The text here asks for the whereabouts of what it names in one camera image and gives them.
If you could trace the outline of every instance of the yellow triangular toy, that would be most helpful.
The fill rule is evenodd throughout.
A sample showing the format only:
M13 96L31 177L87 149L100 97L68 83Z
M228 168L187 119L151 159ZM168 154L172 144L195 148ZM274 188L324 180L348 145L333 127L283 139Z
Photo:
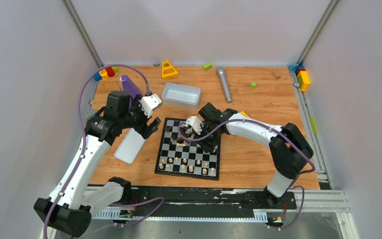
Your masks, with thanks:
M177 76L179 73L169 61L162 62L162 79Z

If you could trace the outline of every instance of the gray microphone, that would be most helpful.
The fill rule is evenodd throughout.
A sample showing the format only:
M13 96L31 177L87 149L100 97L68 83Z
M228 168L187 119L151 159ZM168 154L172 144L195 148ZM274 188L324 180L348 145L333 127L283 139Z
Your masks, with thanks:
M223 66L218 66L216 70L217 75L220 78L220 83L222 84L223 93L225 94L226 101L228 103L232 102L232 96L230 94L228 81L226 80L226 71Z

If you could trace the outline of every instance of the wooden tabletop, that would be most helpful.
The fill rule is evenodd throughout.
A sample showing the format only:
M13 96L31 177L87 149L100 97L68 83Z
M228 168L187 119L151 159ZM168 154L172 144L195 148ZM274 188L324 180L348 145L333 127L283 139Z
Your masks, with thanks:
M304 133L287 68L226 67L233 98L233 102L229 104L223 95L215 67L207 71L201 66L176 67L179 75L169 79L161 78L160 66L137 68L147 77L151 91L160 97L167 82L194 86L201 89L198 110L211 102L221 111L227 108L244 111L249 117L261 122L278 125L291 122ZM275 80L272 70L279 71L281 78ZM145 84L140 75L129 69L119 69L115 77L99 82L92 106L95 110L105 106L107 95L111 91L119 90L117 81L121 85L119 76L123 74L127 74L142 92L145 92ZM255 89L250 88L251 82L257 83ZM90 183L106 183L109 178L117 176L130 181L133 185L264 188L275 172L270 150L240 136L225 134L222 136L219 181L154 173L165 118L186 119L189 116L197 116L198 110L167 104L157 109L153 117L159 117L162 121L159 130L150 136L132 164L113 157L127 133L127 130L124 130L100 161ZM319 189L315 173L302 175L297 184L307 189Z

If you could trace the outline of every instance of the gray floor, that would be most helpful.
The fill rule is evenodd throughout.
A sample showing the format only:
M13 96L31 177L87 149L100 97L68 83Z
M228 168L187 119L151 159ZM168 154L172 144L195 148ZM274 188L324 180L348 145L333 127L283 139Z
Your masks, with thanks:
M290 223L295 213L287 213ZM113 224L107 220L93 220L85 235ZM89 239L342 239L335 213L302 213L298 222L288 230L276 232L260 223L220 222L162 222L144 221L130 227L110 227L93 234Z

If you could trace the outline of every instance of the gray bin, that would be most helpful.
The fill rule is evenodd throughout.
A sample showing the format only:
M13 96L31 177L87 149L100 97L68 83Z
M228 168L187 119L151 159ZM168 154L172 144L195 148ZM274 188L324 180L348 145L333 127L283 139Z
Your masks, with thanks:
M196 110L200 96L200 88L166 83L162 92L162 101L164 104Z

